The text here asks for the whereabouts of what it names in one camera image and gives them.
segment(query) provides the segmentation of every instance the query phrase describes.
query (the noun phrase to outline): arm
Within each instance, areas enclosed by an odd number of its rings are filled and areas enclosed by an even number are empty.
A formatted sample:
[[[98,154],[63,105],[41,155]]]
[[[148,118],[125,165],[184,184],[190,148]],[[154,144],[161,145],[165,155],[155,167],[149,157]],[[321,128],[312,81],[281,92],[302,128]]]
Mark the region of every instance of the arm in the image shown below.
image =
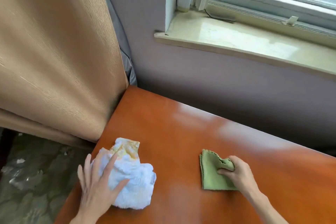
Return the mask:
[[[288,224],[272,207],[268,198],[260,192],[249,165],[236,156],[230,156],[229,159],[233,162],[235,171],[219,169],[218,173],[232,180],[265,224]]]
[[[95,224],[100,216],[107,212],[116,200],[120,191],[128,183],[128,179],[122,180],[113,190],[108,187],[110,173],[114,167],[117,154],[114,154],[106,165],[103,175],[99,177],[98,171],[100,160],[104,155],[100,151],[90,167],[91,155],[87,155],[84,170],[81,165],[78,167],[78,179],[82,187],[82,198],[77,216],[70,224]]]

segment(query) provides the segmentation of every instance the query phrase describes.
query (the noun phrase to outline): hand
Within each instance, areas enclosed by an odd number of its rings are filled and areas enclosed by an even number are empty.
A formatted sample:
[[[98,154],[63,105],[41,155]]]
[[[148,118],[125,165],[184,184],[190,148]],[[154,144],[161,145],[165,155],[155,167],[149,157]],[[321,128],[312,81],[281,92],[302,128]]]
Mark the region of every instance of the hand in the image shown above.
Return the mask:
[[[221,175],[229,177],[233,184],[245,197],[247,197],[251,192],[257,193],[259,191],[258,185],[254,180],[250,166],[236,156],[229,156],[228,158],[233,162],[235,170],[231,172],[221,168],[217,172]]]
[[[114,154],[106,165],[103,175],[99,177],[100,160],[107,151],[100,151],[90,167],[91,154],[85,160],[84,170],[78,166],[78,178],[82,187],[82,199],[77,216],[71,224],[94,224],[100,216],[107,212],[116,200],[119,192],[129,182],[128,179],[122,180],[113,190],[110,190],[107,182],[114,167],[117,154]]]

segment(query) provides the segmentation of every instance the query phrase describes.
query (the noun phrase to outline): wall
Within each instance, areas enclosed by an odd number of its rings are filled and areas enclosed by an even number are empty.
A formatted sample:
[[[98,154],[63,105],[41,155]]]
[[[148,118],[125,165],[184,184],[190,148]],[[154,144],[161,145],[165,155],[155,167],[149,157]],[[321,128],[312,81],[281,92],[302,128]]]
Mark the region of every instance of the wall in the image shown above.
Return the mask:
[[[112,0],[139,86],[306,145],[336,146],[336,83],[234,56],[154,42],[166,0]]]

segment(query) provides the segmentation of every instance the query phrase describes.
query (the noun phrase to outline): green cloth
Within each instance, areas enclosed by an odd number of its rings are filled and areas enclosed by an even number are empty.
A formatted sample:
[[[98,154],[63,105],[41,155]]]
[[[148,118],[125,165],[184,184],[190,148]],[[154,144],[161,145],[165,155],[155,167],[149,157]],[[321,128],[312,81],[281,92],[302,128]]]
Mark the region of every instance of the green cloth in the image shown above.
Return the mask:
[[[219,168],[234,171],[235,166],[228,158],[222,159],[210,150],[202,150],[199,155],[202,173],[202,188],[210,190],[237,190],[233,182],[225,175],[217,173]]]

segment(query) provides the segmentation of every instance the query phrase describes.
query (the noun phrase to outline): beige curtain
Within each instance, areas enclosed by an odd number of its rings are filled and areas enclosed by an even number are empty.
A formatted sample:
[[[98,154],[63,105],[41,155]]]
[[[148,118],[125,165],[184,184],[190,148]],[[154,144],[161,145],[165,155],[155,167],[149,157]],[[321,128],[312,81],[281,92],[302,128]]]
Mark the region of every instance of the beige curtain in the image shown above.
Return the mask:
[[[0,0],[0,127],[95,142],[127,85],[105,0]]]

